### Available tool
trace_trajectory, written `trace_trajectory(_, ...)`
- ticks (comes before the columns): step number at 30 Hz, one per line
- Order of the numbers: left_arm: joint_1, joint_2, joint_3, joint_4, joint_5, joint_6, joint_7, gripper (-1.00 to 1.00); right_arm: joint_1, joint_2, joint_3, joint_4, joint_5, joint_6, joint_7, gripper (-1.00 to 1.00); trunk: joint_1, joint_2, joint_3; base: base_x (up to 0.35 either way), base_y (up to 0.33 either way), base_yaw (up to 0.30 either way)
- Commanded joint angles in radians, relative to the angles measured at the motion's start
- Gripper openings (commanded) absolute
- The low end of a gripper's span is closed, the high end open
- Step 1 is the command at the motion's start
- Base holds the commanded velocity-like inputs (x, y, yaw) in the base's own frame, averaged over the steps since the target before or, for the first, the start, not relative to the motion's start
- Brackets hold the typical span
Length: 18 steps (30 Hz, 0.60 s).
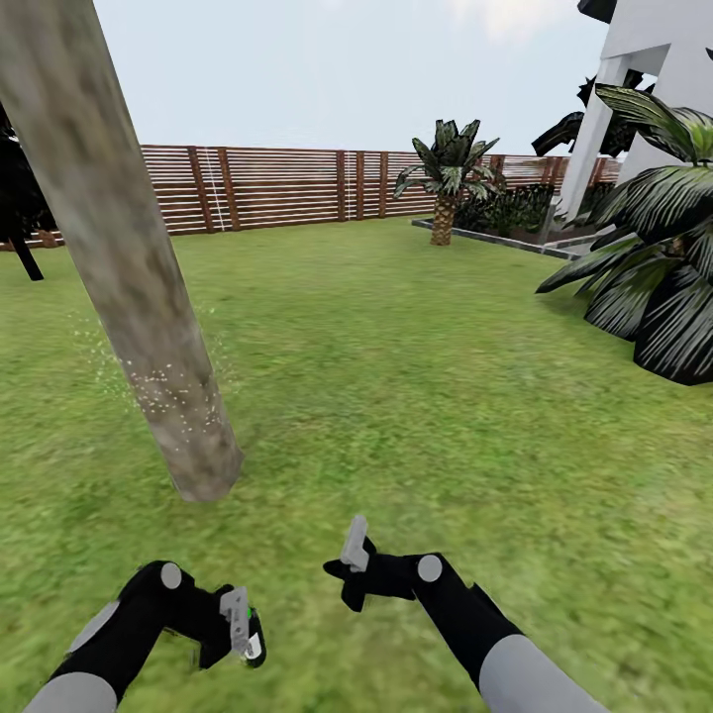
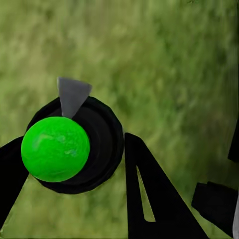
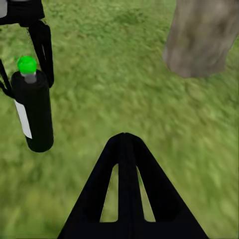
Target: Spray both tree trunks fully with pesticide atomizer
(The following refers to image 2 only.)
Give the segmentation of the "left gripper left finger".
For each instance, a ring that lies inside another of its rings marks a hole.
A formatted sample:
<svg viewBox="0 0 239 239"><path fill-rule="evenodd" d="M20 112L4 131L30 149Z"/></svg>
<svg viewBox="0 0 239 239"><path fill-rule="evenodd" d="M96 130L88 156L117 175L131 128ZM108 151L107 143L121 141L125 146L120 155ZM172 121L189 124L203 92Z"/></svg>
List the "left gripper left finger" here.
<svg viewBox="0 0 239 239"><path fill-rule="evenodd" d="M21 158L23 138L0 148L0 230L29 175Z"/></svg>

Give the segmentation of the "pesticide atomizer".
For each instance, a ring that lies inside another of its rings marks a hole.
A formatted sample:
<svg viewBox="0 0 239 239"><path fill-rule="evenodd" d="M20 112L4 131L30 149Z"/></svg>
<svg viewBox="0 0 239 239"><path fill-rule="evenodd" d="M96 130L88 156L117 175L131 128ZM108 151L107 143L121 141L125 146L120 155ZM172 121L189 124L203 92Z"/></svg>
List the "pesticide atomizer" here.
<svg viewBox="0 0 239 239"><path fill-rule="evenodd" d="M94 86L58 76L59 97L27 126L21 158L31 175L57 193L78 194L106 182L124 154L123 125L95 97Z"/></svg>

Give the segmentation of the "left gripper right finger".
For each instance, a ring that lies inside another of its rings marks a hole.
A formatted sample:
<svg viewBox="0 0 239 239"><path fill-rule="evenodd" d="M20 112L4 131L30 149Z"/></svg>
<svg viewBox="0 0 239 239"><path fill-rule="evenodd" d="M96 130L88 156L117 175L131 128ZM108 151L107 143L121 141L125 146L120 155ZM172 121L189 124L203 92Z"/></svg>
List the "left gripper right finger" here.
<svg viewBox="0 0 239 239"><path fill-rule="evenodd" d="M128 239L209 239L144 141L124 138ZM136 166L156 222L144 219Z"/></svg>

